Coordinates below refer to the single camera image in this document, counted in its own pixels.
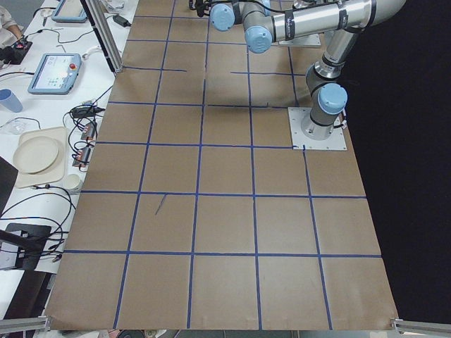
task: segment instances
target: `black curtain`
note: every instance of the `black curtain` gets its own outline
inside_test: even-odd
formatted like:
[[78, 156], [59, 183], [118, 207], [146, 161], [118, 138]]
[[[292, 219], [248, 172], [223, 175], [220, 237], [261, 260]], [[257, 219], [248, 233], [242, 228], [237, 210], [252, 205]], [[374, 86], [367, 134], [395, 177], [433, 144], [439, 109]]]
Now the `black curtain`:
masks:
[[399, 317], [451, 323], [451, 1], [407, 0], [343, 70], [348, 122]]

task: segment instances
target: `white cup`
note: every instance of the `white cup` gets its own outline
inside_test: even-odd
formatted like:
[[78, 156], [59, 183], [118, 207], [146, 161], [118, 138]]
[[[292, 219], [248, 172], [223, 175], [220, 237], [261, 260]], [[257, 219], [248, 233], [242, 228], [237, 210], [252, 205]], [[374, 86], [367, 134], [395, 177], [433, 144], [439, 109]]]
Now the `white cup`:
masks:
[[77, 174], [67, 175], [63, 180], [63, 188], [71, 195], [79, 194], [82, 190], [82, 186], [83, 181]]

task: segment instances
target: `white table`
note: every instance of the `white table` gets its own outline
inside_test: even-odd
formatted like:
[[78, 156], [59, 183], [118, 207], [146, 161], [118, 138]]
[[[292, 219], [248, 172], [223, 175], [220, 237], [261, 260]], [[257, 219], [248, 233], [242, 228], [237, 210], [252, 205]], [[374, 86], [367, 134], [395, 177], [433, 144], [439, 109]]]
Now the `white table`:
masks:
[[[135, 14], [137, 3], [139, 0], [127, 0], [125, 8], [121, 15], [132, 22]], [[56, 7], [58, 2], [56, 0], [46, 0], [43, 7]], [[25, 35], [31, 34], [42, 29], [43, 18], [36, 14], [30, 26], [25, 31]], [[123, 52], [130, 28], [124, 28], [108, 19], [111, 32], [116, 41], [116, 45], [120, 52]], [[69, 41], [77, 39], [81, 34], [92, 30], [89, 21], [82, 24], [68, 24], [55, 23], [50, 18], [47, 20], [46, 29], [58, 29], [61, 34], [61, 41]], [[54, 32], [43, 31], [40, 34], [30, 35], [29, 41], [33, 42], [32, 48], [28, 52], [21, 65], [10, 65], [7, 69], [0, 70], [0, 74], [9, 73], [13, 71], [34, 72], [41, 60], [42, 54], [45, 53], [63, 53], [64, 50], [57, 46], [57, 34]], [[80, 40], [64, 44], [64, 48], [68, 53], [79, 53], [83, 55], [89, 48], [98, 45], [95, 33], [90, 33], [81, 37]], [[11, 75], [7, 77], [0, 77], [0, 89], [7, 88], [14, 92], [23, 105], [23, 111], [20, 113], [12, 113], [7, 111], [3, 106], [0, 106], [0, 125], [3, 125], [12, 118], [26, 117], [37, 119], [42, 129], [50, 127], [59, 127], [63, 125], [62, 117], [64, 113], [68, 112], [72, 107], [80, 105], [83, 101], [96, 99], [106, 89], [108, 89], [114, 81], [114, 75], [110, 71], [108, 64], [102, 52], [95, 52], [89, 56], [86, 61], [83, 61], [80, 68], [80, 74], [75, 82], [74, 87], [67, 95], [32, 95], [27, 92], [28, 85], [32, 77], [29, 75]], [[109, 93], [104, 95], [97, 103], [100, 107], [106, 107]], [[37, 124], [31, 120], [22, 120], [26, 123], [25, 131], [36, 130]], [[70, 118], [67, 119], [68, 127], [72, 128]], [[20, 135], [5, 133], [5, 130], [0, 130], [0, 156], [8, 162], [12, 163], [14, 151], [17, 149]], [[73, 140], [80, 138], [80, 133], [76, 130], [74, 132]], [[67, 170], [66, 174], [77, 173], [84, 179], [84, 175], [77, 168], [72, 167], [73, 159], [68, 154], [67, 156]], [[61, 186], [60, 182], [55, 182], [53, 185]], [[21, 201], [29, 196], [40, 192], [47, 192], [47, 190], [33, 190], [30, 188], [17, 189], [14, 188], [11, 197], [6, 205], [8, 206]], [[73, 202], [76, 205], [78, 196], [73, 196]], [[8, 212], [5, 217], [23, 217], [23, 216], [40, 216], [49, 217], [61, 221], [68, 212], [68, 202], [57, 196], [40, 196], [32, 199], [30, 202], [25, 202], [17, 208]], [[65, 231], [69, 231], [72, 223], [73, 212], [63, 226]], [[0, 220], [0, 229], [5, 229], [7, 224], [11, 221]], [[32, 223], [50, 225], [49, 222], [42, 220], [18, 221], [19, 223]], [[50, 258], [41, 259], [37, 269], [38, 271], [45, 271], [56, 273], [58, 271], [59, 263], [52, 263]], [[18, 283], [22, 277], [23, 271], [10, 270], [0, 271], [0, 319], [11, 302], [14, 292], [17, 289]]]

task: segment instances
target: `blue cup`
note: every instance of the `blue cup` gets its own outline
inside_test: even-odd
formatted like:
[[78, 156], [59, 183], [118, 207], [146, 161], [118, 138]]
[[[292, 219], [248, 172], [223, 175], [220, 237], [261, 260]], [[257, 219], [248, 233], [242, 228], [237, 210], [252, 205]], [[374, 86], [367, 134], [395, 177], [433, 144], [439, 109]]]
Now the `blue cup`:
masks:
[[23, 109], [17, 96], [9, 89], [0, 90], [0, 104], [14, 113], [19, 113]]

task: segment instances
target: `table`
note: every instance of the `table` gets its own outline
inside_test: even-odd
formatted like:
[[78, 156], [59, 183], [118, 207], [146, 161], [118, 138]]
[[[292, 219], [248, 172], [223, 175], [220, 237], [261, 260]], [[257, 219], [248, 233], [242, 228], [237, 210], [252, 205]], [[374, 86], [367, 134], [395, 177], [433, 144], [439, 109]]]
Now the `table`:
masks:
[[46, 314], [65, 330], [383, 330], [396, 317], [349, 134], [293, 150], [318, 49], [247, 53], [141, 1]]
[[[128, 0], [121, 15], [127, 18], [130, 22], [133, 20], [135, 9], [138, 0]], [[56, 0], [46, 0], [43, 7], [55, 7], [58, 5]], [[127, 39], [129, 28], [120, 27], [111, 19], [108, 20], [111, 32], [114, 36], [115, 42], [121, 53], [124, 50], [125, 41]], [[83, 24], [68, 24], [55, 23], [48, 19], [45, 28], [47, 29], [62, 29], [61, 41], [70, 41], [78, 38], [81, 34], [92, 30], [89, 21]], [[25, 35], [42, 29], [42, 16], [39, 13], [35, 16], [29, 27], [25, 31]], [[0, 71], [0, 74], [11, 71], [28, 71], [34, 72], [36, 67], [45, 53], [63, 53], [64, 50], [58, 47], [56, 40], [56, 33], [44, 31], [41, 34], [31, 35], [29, 41], [33, 42], [31, 50], [28, 52], [21, 65], [10, 65], [7, 69]], [[79, 41], [64, 44], [64, 48], [68, 53], [84, 54], [89, 48], [98, 45], [97, 38], [94, 33], [90, 33], [82, 37]], [[63, 114], [69, 111], [72, 107], [81, 104], [83, 101], [95, 99], [108, 89], [114, 82], [114, 75], [109, 70], [102, 52], [93, 53], [86, 61], [83, 61], [80, 69], [80, 74], [75, 83], [74, 88], [69, 94], [59, 95], [31, 95], [27, 92], [27, 87], [30, 83], [31, 77], [28, 75], [19, 75], [11, 77], [0, 78], [0, 86], [11, 89], [23, 104], [23, 111], [20, 113], [12, 113], [5, 108], [0, 107], [0, 125], [3, 125], [11, 118], [15, 117], [29, 117], [36, 118], [40, 121], [42, 128], [62, 126]], [[98, 105], [106, 106], [109, 93], [99, 100]], [[35, 130], [37, 128], [35, 122], [26, 121], [26, 131]], [[0, 156], [12, 163], [14, 151], [17, 148], [18, 139], [20, 135], [6, 134], [4, 131], [0, 132]], [[85, 174], [79, 172], [78, 169], [72, 167], [72, 158], [68, 154], [67, 158], [67, 174], [77, 173], [84, 179]], [[14, 189], [8, 201], [8, 206], [24, 198], [36, 194], [37, 191], [30, 188]], [[78, 196], [73, 197], [73, 202], [76, 205]], [[42, 217], [50, 217], [56, 220], [62, 220], [68, 210], [68, 203], [62, 199], [57, 199], [54, 196], [43, 196], [36, 198], [32, 203], [26, 203], [22, 207], [17, 207], [8, 213], [9, 217], [21, 217], [24, 215], [39, 215]], [[72, 222], [73, 213], [68, 221], [63, 226], [64, 230], [69, 231]], [[0, 228], [5, 229], [9, 221], [0, 221]], [[33, 220], [34, 224], [48, 225], [46, 222]], [[37, 270], [56, 273], [58, 271], [59, 262], [52, 263], [49, 259], [41, 259]], [[0, 272], [0, 318], [3, 318], [6, 309], [8, 308], [11, 298], [16, 290], [23, 272], [15, 271], [1, 271]]]

